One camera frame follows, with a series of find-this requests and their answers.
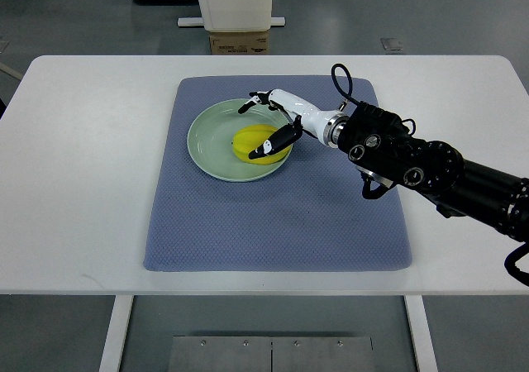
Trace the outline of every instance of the plate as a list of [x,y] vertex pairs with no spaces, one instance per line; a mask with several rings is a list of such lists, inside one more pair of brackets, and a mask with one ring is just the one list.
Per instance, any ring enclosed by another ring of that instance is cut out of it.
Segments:
[[239,160],[231,142],[245,126],[268,124],[280,128],[288,124],[279,111],[265,106],[251,107],[246,113],[237,111],[247,99],[231,99],[217,103],[200,113],[188,131],[188,151],[194,163],[205,173],[227,182],[249,182],[272,174],[290,155],[277,163],[257,165]]

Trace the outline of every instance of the floor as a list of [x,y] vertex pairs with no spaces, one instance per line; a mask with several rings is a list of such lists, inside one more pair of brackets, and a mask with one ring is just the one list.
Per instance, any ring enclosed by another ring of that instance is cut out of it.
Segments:
[[[287,25],[270,31],[272,55],[382,55],[380,39],[394,37],[408,55],[503,55],[529,90],[529,0],[274,0],[273,15]],[[198,16],[196,0],[0,0],[0,62],[24,74],[40,55],[207,55],[205,30],[176,26]],[[18,84],[0,72],[0,99],[8,104]],[[528,306],[528,297],[426,297],[439,371],[527,370]],[[131,322],[147,309],[135,306]],[[112,297],[0,296],[0,370],[96,370],[111,310]]]

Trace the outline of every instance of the blue mat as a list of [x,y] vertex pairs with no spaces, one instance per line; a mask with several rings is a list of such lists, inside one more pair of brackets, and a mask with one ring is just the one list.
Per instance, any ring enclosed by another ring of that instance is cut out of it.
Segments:
[[[356,99],[377,103],[369,81],[354,79],[354,85]],[[336,109],[342,99],[330,76],[202,77],[179,85],[144,266],[154,271],[408,267],[412,255],[397,191],[380,200],[364,200],[360,173],[338,149],[303,136],[284,165],[248,183],[214,179],[193,163],[187,133],[201,111],[228,99],[248,98],[251,91],[274,88],[297,94],[322,110]]]

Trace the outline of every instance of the table leg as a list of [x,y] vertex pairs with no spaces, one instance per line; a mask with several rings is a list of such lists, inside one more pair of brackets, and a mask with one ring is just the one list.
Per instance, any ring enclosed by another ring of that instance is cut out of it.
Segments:
[[117,295],[114,300],[99,372],[119,372],[133,299],[134,295]]
[[431,343],[427,314],[421,295],[404,296],[407,320],[412,333],[415,360],[419,372],[437,372],[436,355]]

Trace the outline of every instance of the white table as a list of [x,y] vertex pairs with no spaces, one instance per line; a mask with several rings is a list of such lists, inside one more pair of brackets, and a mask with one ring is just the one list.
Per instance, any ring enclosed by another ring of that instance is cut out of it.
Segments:
[[[467,217],[445,219],[405,188],[398,191],[413,255],[407,269],[155,273],[143,267],[179,82],[329,74],[336,62],[373,84],[380,107],[412,117],[416,137],[446,141],[468,160],[529,175],[529,96],[502,57],[40,57],[0,120],[0,292],[529,293],[503,268],[518,243]],[[314,147],[323,146],[315,141]]]

